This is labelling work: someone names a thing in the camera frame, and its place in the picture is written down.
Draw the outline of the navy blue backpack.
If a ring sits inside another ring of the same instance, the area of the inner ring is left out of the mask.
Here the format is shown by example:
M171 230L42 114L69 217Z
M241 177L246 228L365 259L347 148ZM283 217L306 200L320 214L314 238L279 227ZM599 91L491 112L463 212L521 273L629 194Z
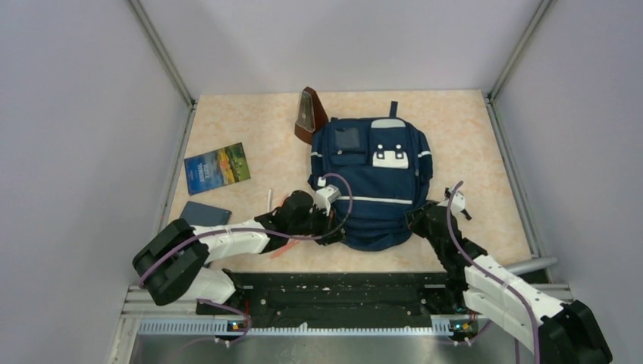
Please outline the navy blue backpack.
M376 252L412 235L407 212L426 202L434 175L425 134L397 116L397 102L385 117L332 118L312 138L309 185L336 186L332 208L343 225L344 244Z

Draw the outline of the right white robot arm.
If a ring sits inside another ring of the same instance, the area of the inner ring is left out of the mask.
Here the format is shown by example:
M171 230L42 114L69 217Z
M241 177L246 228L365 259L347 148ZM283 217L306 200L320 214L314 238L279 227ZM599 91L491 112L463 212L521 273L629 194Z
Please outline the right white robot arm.
M447 273L444 301L479 313L530 350L536 363L611 363L613 354L591 309L565 303L527 283L462 236L449 206L427 202L406 213Z

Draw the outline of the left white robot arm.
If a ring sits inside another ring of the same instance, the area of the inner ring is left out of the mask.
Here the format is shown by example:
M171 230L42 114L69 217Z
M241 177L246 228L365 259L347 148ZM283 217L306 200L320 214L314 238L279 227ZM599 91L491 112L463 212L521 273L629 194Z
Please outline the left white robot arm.
M341 196L333 185L314 194L297 190L281 206L238 224L200 226L179 218L169 223L133 258L132 266L157 306L179 299L205 299L225 313L243 304L232 273L211 270L215 260L280 252L296 240L319 244L341 239L331 205Z

